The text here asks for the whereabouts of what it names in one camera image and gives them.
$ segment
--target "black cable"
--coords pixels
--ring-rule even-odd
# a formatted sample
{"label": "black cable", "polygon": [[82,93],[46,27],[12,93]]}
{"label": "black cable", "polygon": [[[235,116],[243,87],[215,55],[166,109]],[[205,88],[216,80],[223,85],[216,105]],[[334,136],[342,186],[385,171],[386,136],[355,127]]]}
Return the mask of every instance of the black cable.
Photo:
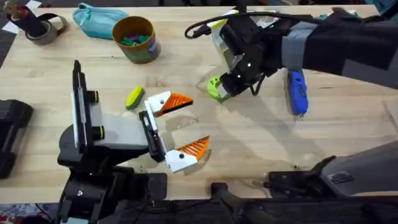
{"label": "black cable", "polygon": [[182,209],[179,209],[179,210],[166,211],[166,212],[148,212],[148,211],[144,211],[144,209],[142,209],[142,210],[141,210],[141,209],[138,209],[138,208],[136,208],[136,207],[133,206],[133,205],[130,205],[130,206],[131,206],[134,210],[136,210],[136,211],[138,211],[138,212],[156,215],[156,214],[178,213],[178,212],[182,212],[182,211],[191,209],[191,208],[196,207],[196,206],[199,206],[199,205],[204,205],[204,204],[209,203],[209,202],[211,202],[211,199],[204,200],[204,201],[198,202],[198,203],[194,203],[194,204],[192,204],[192,205],[189,205],[189,206],[187,206],[187,207],[185,207],[185,208],[182,208]]}
{"label": "black cable", "polygon": [[204,21],[197,22],[193,25],[190,25],[185,30],[184,36],[188,39],[195,39],[195,38],[198,38],[199,36],[203,35],[205,33],[205,31],[203,31],[199,34],[198,33],[195,34],[195,31],[194,31],[193,35],[189,36],[188,32],[191,31],[193,28],[196,28],[199,26],[205,26],[209,22],[219,21],[222,19],[230,19],[230,18],[235,18],[235,17],[244,17],[244,16],[271,16],[271,17],[277,17],[277,18],[282,18],[282,19],[291,19],[291,20],[296,20],[296,21],[309,22],[312,24],[320,24],[322,22],[321,19],[307,18],[307,17],[303,17],[303,16],[295,16],[295,15],[289,15],[289,14],[283,14],[283,13],[277,13],[277,12],[240,12],[237,14],[216,16],[216,17],[204,20]]}
{"label": "black cable", "polygon": [[266,78],[266,74],[263,74],[262,77],[260,78],[259,82],[257,83],[256,90],[254,90],[253,85],[250,86],[250,91],[253,96],[257,96],[259,94],[260,88],[262,81]]}
{"label": "black cable", "polygon": [[146,205],[144,206],[144,208],[142,208],[142,211],[138,213],[136,219],[134,220],[134,222],[133,222],[132,224],[136,224],[136,222],[138,221],[138,218],[139,218],[139,217],[141,216],[141,214],[145,211],[145,208],[146,208],[148,205],[149,205],[149,203],[146,204]]}
{"label": "black cable", "polygon": [[38,203],[35,203],[35,205],[49,219],[49,221],[52,222],[51,216],[47,212],[45,212],[44,209],[41,208]]}

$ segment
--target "pencil case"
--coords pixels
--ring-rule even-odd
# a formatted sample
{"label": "pencil case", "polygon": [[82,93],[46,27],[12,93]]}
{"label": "pencil case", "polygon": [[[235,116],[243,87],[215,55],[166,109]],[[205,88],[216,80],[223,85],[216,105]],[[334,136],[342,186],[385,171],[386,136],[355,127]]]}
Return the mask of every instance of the pencil case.
{"label": "pencil case", "polygon": [[73,12],[73,20],[89,37],[112,39],[112,29],[117,21],[129,16],[118,9],[93,7],[80,3]]}

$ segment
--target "light wood tabletop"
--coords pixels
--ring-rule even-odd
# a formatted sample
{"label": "light wood tabletop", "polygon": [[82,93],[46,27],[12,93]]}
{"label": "light wood tabletop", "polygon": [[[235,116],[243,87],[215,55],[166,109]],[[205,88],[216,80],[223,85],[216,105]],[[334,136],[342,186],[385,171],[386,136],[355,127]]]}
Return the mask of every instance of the light wood tabletop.
{"label": "light wood tabletop", "polygon": [[[374,6],[343,6],[363,17]],[[258,7],[291,14],[326,14],[331,6]],[[192,106],[157,119],[168,147],[210,135],[207,161],[172,174],[149,155],[124,165],[138,172],[168,174],[168,199],[208,198],[211,182],[225,181],[242,197],[267,197],[257,183],[273,170],[309,169],[329,155],[345,156],[398,139],[384,101],[398,91],[325,73],[305,71],[309,109],[295,121],[286,99],[286,71],[266,79],[258,96],[249,91],[224,103],[210,98],[206,81],[224,71],[210,37],[187,40],[194,22],[218,16],[230,7],[122,8],[150,20],[162,46],[154,62],[131,63],[112,40],[87,37],[73,22],[72,8],[36,9],[69,21],[54,43],[36,46],[19,32],[0,69],[0,98],[32,105],[34,115],[21,142],[9,179],[0,180],[0,203],[57,202],[69,170],[57,164],[58,140],[72,123],[70,91],[73,61],[79,60],[88,88],[98,90],[103,112],[137,119],[124,102],[135,86],[145,97],[165,90],[194,99]]]}

